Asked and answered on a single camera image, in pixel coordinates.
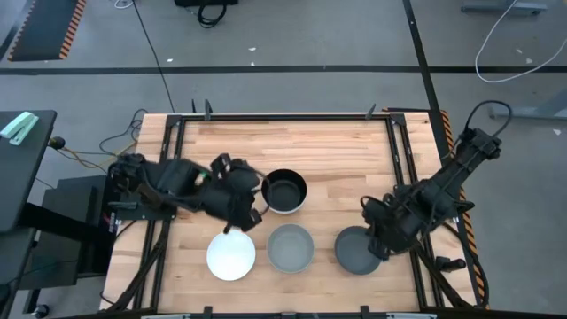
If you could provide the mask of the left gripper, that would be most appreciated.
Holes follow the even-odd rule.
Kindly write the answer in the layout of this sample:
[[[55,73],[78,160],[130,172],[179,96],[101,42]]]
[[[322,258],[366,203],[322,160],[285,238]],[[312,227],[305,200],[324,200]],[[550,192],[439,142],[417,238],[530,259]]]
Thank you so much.
[[[227,222],[222,233],[228,234],[233,227],[247,232],[260,224],[261,214],[252,207],[260,173],[245,160],[232,159],[227,153],[214,159],[211,169],[208,190],[212,192],[212,201],[206,204],[206,212]]]

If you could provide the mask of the black floor box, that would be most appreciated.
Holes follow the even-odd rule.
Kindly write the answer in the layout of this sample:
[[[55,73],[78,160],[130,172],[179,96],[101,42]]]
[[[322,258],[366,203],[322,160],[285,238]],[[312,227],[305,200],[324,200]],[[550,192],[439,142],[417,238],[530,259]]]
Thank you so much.
[[[208,6],[208,5],[235,5],[239,0],[174,0],[176,6],[192,7],[192,6]]]

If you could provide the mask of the black equipment cabinet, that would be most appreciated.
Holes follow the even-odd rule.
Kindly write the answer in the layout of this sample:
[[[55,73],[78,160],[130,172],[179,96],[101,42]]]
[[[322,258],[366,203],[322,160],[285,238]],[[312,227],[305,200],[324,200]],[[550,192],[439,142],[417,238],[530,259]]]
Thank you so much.
[[[103,175],[61,179],[54,189],[44,192],[42,207],[78,222],[114,232],[113,216],[105,207],[113,193]],[[32,248],[21,290],[75,285],[77,280],[107,273],[112,248],[87,244],[42,232]]]

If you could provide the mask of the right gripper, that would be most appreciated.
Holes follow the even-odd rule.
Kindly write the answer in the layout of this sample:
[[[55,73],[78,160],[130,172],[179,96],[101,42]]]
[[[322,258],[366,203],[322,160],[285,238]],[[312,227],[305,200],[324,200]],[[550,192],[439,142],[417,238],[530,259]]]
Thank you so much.
[[[388,261],[390,248],[414,248],[418,233],[424,227],[424,217],[417,203],[417,189],[409,185],[395,186],[382,200],[371,196],[361,198],[362,217],[369,225],[368,250],[378,259]]]

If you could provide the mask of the dark grey plastic bowl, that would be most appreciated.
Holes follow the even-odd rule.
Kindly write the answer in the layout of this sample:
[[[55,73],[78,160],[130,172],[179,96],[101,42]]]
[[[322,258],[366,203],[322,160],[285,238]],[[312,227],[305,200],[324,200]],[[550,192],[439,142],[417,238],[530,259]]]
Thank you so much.
[[[370,237],[362,226],[343,229],[334,244],[335,256],[343,269],[355,275],[368,275],[381,263],[369,251]]]

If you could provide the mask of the black side table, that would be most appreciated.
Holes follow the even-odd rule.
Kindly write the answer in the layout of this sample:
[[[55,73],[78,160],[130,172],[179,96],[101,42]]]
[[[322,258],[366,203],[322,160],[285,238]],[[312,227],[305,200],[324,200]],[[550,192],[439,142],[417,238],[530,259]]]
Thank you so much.
[[[0,136],[0,233],[17,226],[57,119],[53,110],[31,113],[38,121],[20,145]]]

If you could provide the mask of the black plastic bowl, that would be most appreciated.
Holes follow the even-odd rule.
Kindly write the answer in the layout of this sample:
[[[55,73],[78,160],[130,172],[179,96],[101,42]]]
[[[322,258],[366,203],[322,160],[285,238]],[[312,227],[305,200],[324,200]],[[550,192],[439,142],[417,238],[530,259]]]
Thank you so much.
[[[296,171],[281,168],[267,175],[261,185],[261,194],[268,205],[304,203],[307,197],[307,183]]]

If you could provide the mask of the black aluminium table frame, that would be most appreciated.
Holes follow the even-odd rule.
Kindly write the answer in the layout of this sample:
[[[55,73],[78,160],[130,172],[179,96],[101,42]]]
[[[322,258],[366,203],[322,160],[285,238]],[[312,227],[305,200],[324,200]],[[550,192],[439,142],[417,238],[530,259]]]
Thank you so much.
[[[281,164],[302,172],[311,190],[299,220],[315,238],[314,265],[287,275],[268,264],[268,216],[252,232],[259,248],[252,272],[223,282],[205,265],[208,242],[221,223],[180,212],[170,223],[167,253],[159,258],[127,306],[151,315],[184,314],[251,319],[380,317],[388,312],[446,310],[450,302],[413,254],[394,257],[370,276],[345,272],[331,247],[346,226],[360,221],[359,198],[381,196],[395,183],[431,175],[454,145],[444,111],[390,109],[362,113],[148,114],[138,148],[209,161],[229,139],[242,142],[255,167]]]

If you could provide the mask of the black clamp knob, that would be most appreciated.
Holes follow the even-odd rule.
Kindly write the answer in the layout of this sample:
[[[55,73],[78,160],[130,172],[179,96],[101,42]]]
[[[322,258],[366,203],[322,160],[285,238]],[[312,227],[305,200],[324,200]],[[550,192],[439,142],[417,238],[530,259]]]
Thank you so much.
[[[436,257],[435,265],[439,271],[447,273],[467,267],[467,263],[463,259],[451,260],[450,258],[443,256]]]

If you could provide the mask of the mint green stapler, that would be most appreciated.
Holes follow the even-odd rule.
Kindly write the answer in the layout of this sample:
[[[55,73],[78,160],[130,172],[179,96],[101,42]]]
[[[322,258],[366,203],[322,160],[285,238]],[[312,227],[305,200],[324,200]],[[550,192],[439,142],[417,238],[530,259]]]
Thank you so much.
[[[0,131],[0,137],[7,138],[9,144],[19,146],[38,121],[39,117],[33,113],[23,112]]]

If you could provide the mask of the black hazard-striped floor mat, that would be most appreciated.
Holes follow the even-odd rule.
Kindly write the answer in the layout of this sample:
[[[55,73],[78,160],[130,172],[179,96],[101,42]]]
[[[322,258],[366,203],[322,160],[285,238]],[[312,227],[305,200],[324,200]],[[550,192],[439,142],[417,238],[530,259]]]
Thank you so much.
[[[86,0],[31,0],[7,60],[66,59],[86,4]]]

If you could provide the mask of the light grey plastic bowl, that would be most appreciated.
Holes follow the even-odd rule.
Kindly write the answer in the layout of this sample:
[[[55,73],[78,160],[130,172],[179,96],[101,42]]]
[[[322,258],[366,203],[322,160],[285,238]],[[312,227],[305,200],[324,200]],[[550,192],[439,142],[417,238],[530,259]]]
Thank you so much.
[[[310,233],[298,224],[284,224],[269,236],[267,254],[279,271],[295,274],[304,271],[315,255],[315,243]]]

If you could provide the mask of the grey stand foot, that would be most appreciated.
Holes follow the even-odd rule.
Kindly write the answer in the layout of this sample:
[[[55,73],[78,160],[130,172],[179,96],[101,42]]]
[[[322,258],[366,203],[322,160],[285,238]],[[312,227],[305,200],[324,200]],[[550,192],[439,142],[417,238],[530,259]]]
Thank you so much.
[[[546,4],[536,3],[535,0],[463,0],[462,12],[505,12],[538,15],[548,9]]]
[[[505,106],[495,102],[488,104],[488,114],[492,119],[510,116]],[[510,117],[513,119],[567,121],[567,89],[560,91],[554,97],[539,105],[512,106]]]

